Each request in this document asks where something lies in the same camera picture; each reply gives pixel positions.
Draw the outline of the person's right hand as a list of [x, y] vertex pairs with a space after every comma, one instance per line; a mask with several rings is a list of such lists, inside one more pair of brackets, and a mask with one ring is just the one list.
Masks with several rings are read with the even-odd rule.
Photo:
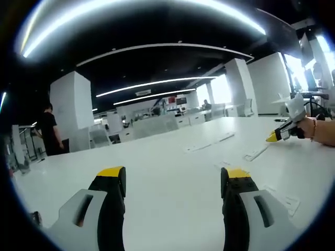
[[297, 126], [303, 130], [304, 137], [307, 139], [313, 139], [315, 135], [315, 121], [309, 117], [302, 119]]

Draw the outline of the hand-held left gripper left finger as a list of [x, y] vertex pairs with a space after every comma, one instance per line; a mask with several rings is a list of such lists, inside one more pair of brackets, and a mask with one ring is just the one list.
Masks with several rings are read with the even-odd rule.
[[100, 171], [59, 210], [51, 239], [61, 250], [124, 250], [126, 169]]

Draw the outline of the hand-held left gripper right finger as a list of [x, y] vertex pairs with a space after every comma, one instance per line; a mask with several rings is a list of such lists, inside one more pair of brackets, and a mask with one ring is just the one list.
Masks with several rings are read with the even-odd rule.
[[241, 170], [221, 169], [224, 250], [287, 250], [296, 239], [288, 210]]

